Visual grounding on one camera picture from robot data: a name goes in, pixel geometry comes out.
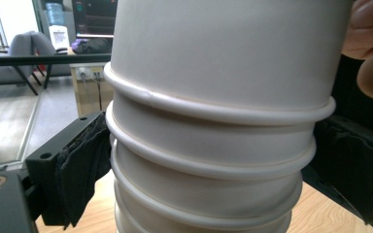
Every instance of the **stack of cups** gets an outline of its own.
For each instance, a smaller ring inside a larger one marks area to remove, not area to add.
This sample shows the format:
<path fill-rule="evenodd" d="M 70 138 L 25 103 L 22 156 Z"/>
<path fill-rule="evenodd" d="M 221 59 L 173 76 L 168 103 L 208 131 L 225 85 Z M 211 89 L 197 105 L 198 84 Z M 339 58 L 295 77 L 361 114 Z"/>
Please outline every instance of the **stack of cups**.
<path fill-rule="evenodd" d="M 119 232 L 286 232 L 353 0 L 120 0 Z"/>

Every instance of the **gray chair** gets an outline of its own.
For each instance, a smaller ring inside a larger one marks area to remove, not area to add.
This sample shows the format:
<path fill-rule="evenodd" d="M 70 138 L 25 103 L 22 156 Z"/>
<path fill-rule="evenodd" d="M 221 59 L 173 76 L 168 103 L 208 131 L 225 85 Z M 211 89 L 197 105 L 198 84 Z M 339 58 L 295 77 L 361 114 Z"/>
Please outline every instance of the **gray chair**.
<path fill-rule="evenodd" d="M 31 38 L 33 46 L 40 55 L 66 55 L 67 48 L 56 50 L 51 40 L 42 32 L 32 32 Z M 50 77 L 71 76 L 71 68 L 68 64 L 47 65 L 46 69 L 44 89 L 47 88 Z"/>
<path fill-rule="evenodd" d="M 31 32 L 18 34 L 9 46 L 8 53 L 0 53 L 0 56 L 29 56 L 34 55 L 32 47 Z M 29 81 L 32 75 L 38 84 L 41 84 L 33 73 L 34 66 L 0 66 L 0 84 L 27 84 L 29 88 L 38 95 L 38 92 Z"/>

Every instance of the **rolled rim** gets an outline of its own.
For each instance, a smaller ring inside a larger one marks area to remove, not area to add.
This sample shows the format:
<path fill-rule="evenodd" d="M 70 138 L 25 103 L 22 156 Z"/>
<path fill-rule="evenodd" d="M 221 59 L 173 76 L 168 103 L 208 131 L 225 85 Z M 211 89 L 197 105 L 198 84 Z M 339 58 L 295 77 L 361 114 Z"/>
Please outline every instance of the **rolled rim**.
<path fill-rule="evenodd" d="M 156 212 L 169 219 L 188 224 L 191 226 L 202 227 L 213 230 L 248 230 L 255 227 L 262 226 L 269 222 L 281 219 L 286 215 L 290 215 L 292 208 L 295 206 L 301 194 L 302 183 L 295 188 L 295 191 L 288 198 L 288 201 L 280 206 L 279 209 L 274 210 L 270 215 L 255 216 L 246 218 L 220 218 L 210 216 L 194 215 L 182 210 L 169 207 L 161 202 L 153 200 L 150 196 L 143 193 L 135 185 L 133 185 L 120 170 L 116 157 L 112 156 L 112 167 L 116 178 L 118 179 L 119 186 L 121 186 L 135 201 L 139 202 L 144 207 Z"/>
<path fill-rule="evenodd" d="M 146 230 L 142 225 L 140 225 L 135 218 L 132 216 L 132 214 L 128 211 L 126 206 L 124 205 L 122 198 L 119 196 L 118 191 L 118 183 L 117 181 L 114 182 L 114 190 L 115 190 L 115 196 L 117 199 L 117 203 L 115 205 L 115 221 L 117 223 L 117 227 L 119 229 L 119 233 L 126 233 L 122 220 L 121 215 L 124 215 L 126 219 L 129 221 L 129 224 L 132 224 L 132 227 L 137 229 L 137 232 L 139 233 L 149 233 L 148 230 Z"/>
<path fill-rule="evenodd" d="M 149 90 L 116 75 L 111 62 L 104 68 L 105 79 L 126 97 L 163 111 L 208 119 L 212 121 L 243 125 L 291 125 L 303 122 L 315 122 L 329 117 L 335 110 L 335 100 L 329 97 L 326 105 L 312 110 L 279 111 L 236 108 L 194 102 Z"/>
<path fill-rule="evenodd" d="M 270 180 L 299 172 L 313 159 L 316 151 L 315 139 L 312 137 L 309 147 L 303 153 L 286 162 L 261 164 L 251 167 L 234 167 L 193 161 L 167 154 L 162 150 L 149 147 L 131 137 L 117 125 L 114 120 L 112 108 L 113 103 L 107 109 L 106 120 L 111 133 L 120 143 L 124 144 L 135 154 L 153 163 L 196 176 L 224 180 Z"/>

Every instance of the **wooden surface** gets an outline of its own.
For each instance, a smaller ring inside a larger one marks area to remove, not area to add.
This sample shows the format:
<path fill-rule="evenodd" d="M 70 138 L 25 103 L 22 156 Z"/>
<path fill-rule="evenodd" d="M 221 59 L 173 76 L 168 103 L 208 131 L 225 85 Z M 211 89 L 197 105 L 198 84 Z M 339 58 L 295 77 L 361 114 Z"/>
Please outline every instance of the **wooden surface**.
<path fill-rule="evenodd" d="M 77 227 L 70 226 L 63 231 L 61 226 L 45 226 L 39 218 L 36 221 L 39 232 L 116 233 L 113 183 L 112 172 L 97 182 L 95 196 L 88 203 Z M 292 212 L 288 233 L 373 233 L 373 228 L 304 184 L 301 198 Z"/>

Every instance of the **water bottle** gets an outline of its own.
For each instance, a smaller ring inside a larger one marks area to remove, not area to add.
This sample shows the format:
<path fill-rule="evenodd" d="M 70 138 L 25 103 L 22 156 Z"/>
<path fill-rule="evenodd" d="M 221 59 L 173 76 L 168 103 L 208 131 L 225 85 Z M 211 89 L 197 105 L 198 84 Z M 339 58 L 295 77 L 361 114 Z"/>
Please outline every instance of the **water bottle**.
<path fill-rule="evenodd" d="M 63 26 L 65 24 L 63 18 L 63 10 L 62 5 L 59 3 L 47 3 L 47 14 L 48 14 L 48 22 L 50 26 L 59 25 Z"/>

